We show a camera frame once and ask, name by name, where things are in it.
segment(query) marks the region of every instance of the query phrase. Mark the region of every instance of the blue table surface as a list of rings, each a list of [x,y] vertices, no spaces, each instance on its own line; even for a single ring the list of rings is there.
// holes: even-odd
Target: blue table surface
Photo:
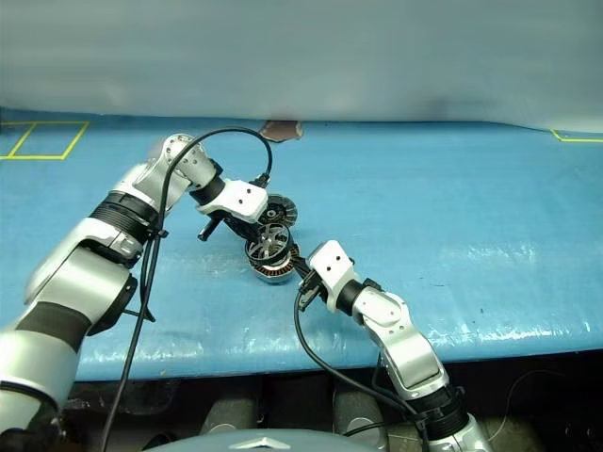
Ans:
[[[0,160],[0,323],[23,310],[33,267],[152,144],[260,121],[150,119],[3,111],[3,121],[91,121],[65,160]],[[18,154],[61,153],[79,126],[39,125]],[[26,126],[4,126],[0,155]],[[370,277],[401,295],[443,361],[603,346],[603,143],[488,123],[320,123],[274,145],[269,191],[298,206],[303,253],[335,238]],[[226,176],[265,165],[251,137],[210,138]],[[315,368],[292,322],[297,279],[269,286],[242,241],[184,198],[168,218],[133,378]],[[136,308],[138,297],[131,306]],[[116,379],[134,317],[85,342],[78,378]],[[377,349],[320,302],[302,319],[338,367],[373,365]]]

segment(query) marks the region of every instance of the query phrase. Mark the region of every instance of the black cable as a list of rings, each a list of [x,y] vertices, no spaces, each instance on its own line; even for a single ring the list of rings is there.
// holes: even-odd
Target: black cable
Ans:
[[[373,424],[368,424],[366,426],[361,426],[359,428],[354,428],[350,431],[346,431],[342,436],[353,436],[358,433],[362,433],[363,431],[372,430],[374,428],[387,427],[386,422],[375,422]]]
[[[153,279],[155,277],[155,268],[157,266],[157,258],[159,255],[159,245],[161,244],[161,238],[165,236],[163,231],[163,223],[166,216],[166,205],[168,203],[168,190],[170,188],[170,178],[173,174],[176,166],[180,163],[180,161],[187,155],[187,153],[193,149],[198,143],[202,142],[204,139],[213,137],[218,134],[225,134],[229,132],[239,132],[242,134],[247,134],[258,138],[262,143],[264,143],[264,147],[266,148],[266,152],[268,153],[268,164],[266,166],[266,171],[262,176],[265,176],[266,182],[268,182],[268,178],[270,172],[272,171],[272,149],[270,147],[270,143],[262,137],[258,132],[248,129],[245,127],[225,127],[222,129],[213,130],[206,134],[203,134],[199,137],[196,137],[189,141],[187,145],[182,148],[182,151],[176,155],[171,161],[168,169],[166,170],[165,177],[163,179],[163,186],[161,187],[161,199],[159,202],[159,210],[157,215],[157,224],[156,229],[157,233],[155,233],[152,238],[147,243],[147,247],[152,247],[151,257],[148,262],[145,263],[145,259],[143,257],[143,268],[140,271],[141,279],[144,275],[144,284],[140,285],[141,288],[141,302],[140,302],[140,314],[137,318],[136,325],[132,332],[132,339],[130,340],[130,347],[128,348],[127,355],[125,357],[125,361],[123,363],[123,371],[122,376],[120,378],[120,383],[118,385],[117,393],[115,394],[115,398],[111,404],[111,409],[106,417],[105,427],[103,428],[103,436],[101,441],[101,452],[106,452],[106,447],[108,444],[109,434],[111,428],[113,426],[113,421],[115,420],[115,415],[117,413],[117,409],[120,403],[120,399],[122,398],[123,390],[125,389],[125,384],[128,381],[128,377],[130,375],[130,369],[132,367],[132,362],[134,361],[134,353],[136,352],[136,347],[140,337],[140,331],[142,330],[142,323],[144,322],[145,315],[147,312],[147,308],[149,305],[149,297],[151,295],[151,288],[153,286]]]
[[[383,357],[380,353],[379,357],[377,358],[377,364],[375,365],[375,369],[373,370],[373,375],[370,379],[370,387],[373,388],[378,393],[383,394],[386,397],[394,398],[396,400],[401,400],[396,394],[392,393],[388,389],[385,389],[385,388],[379,386],[379,384],[377,384],[377,377],[379,377],[379,371],[381,370],[382,359],[383,359]]]
[[[308,343],[306,342],[305,337],[303,336],[302,326],[300,324],[300,298],[301,298],[301,296],[302,296],[302,293],[298,292],[298,295],[295,297],[295,303],[294,303],[294,308],[293,308],[294,309],[293,322],[295,324],[295,332],[298,335],[300,344],[303,347],[303,350],[308,354],[308,356],[310,358],[312,358],[312,360],[316,364],[318,364],[320,367],[322,367],[326,372],[328,372],[332,376],[336,377],[337,379],[344,381],[349,386],[357,389],[358,391],[362,391],[363,393],[368,394],[369,396],[372,396],[377,400],[380,400],[382,403],[389,405],[390,407],[393,407],[396,410],[407,411],[410,414],[416,415],[416,410],[413,407],[411,407],[408,403],[406,403],[404,400],[396,400],[394,398],[383,395],[383,394],[375,391],[374,389],[371,389],[368,386],[365,386],[361,382],[356,381],[355,379],[351,379],[350,377],[348,377],[345,374],[342,374],[338,370],[332,368],[330,365],[328,365],[327,363],[322,361],[322,359],[320,359],[320,357],[314,352],[314,350],[312,350],[312,348],[310,348],[310,346],[308,346]]]

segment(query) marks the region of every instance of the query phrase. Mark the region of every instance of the silver robot arm segment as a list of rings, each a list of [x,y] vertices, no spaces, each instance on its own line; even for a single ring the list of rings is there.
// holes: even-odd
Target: silver robot arm segment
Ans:
[[[112,327],[133,297],[131,268],[156,222],[161,189],[173,158],[192,138],[167,137],[71,230],[34,270],[25,289],[27,309],[0,331],[0,449],[47,450],[57,414],[75,379],[85,336]],[[266,208],[263,187],[220,178],[201,145],[170,179],[166,213],[185,192],[207,215],[220,212],[255,223]]]
[[[331,240],[307,259],[318,274],[327,308],[350,315],[379,346],[400,398],[422,418],[431,452],[490,452],[475,418],[427,338],[413,325],[407,304],[372,280],[361,282],[353,262]]]

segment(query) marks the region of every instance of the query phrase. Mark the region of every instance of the yellow tape line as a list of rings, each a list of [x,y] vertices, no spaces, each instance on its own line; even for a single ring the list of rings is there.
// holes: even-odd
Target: yellow tape line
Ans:
[[[65,151],[61,155],[15,155],[17,151],[23,146],[29,135],[33,132],[33,130],[38,125],[69,125],[69,124],[82,124],[81,129],[77,132],[77,135],[72,139],[69,143]],[[29,125],[29,128],[25,131],[25,133],[19,138],[19,141],[12,147],[8,155],[0,155],[0,160],[65,160],[69,153],[73,150],[73,147],[79,141],[79,139],[84,135],[88,127],[90,126],[90,121],[3,121],[0,122],[0,125]]]
[[[566,138],[559,135],[555,129],[550,129],[550,132],[563,143],[603,143],[603,138]]]
[[[31,135],[31,133],[34,131],[34,129],[36,128],[37,125],[38,125],[38,123],[34,122],[29,126],[29,128],[25,131],[25,133],[19,138],[19,141],[17,141],[17,143],[12,147],[12,149],[10,150],[10,152],[7,155],[7,158],[11,158],[13,155],[15,155],[17,153],[17,151],[19,151],[19,148],[21,146],[23,146],[23,143],[25,143],[25,140],[27,139],[27,137],[29,137],[29,135]]]
[[[67,146],[67,149],[65,150],[65,152],[60,156],[61,160],[65,160],[67,158],[67,155],[69,155],[69,153],[72,151],[73,146],[75,146],[75,143],[77,143],[77,141],[79,141],[79,139],[82,137],[82,135],[84,135],[84,132],[86,132],[86,129],[88,129],[89,125],[90,125],[90,121],[86,121],[84,123],[84,125],[82,125],[82,128],[79,129],[79,132],[77,133],[75,138],[72,139],[72,142],[69,143],[69,146]]]

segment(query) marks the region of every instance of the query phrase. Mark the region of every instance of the white backdrop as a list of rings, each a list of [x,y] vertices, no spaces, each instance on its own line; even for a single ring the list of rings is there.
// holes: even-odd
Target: white backdrop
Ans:
[[[0,105],[603,132],[603,1],[0,0]]]

